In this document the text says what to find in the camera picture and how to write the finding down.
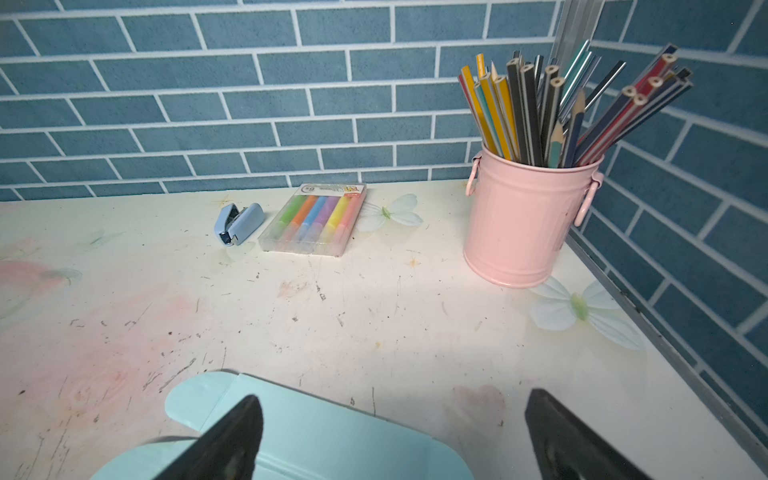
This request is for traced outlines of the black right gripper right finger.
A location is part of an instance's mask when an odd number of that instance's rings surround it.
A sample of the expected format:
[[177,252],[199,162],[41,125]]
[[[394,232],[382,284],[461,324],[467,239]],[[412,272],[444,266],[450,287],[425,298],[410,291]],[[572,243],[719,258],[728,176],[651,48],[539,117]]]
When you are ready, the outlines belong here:
[[525,420],[544,479],[649,479],[542,388],[531,391]]

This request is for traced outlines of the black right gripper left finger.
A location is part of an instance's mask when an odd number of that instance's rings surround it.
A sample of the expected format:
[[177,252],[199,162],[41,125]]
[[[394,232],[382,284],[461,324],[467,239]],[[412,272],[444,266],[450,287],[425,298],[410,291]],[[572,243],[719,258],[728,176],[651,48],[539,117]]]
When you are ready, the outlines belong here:
[[264,431],[257,396],[241,399],[156,479],[251,479]]

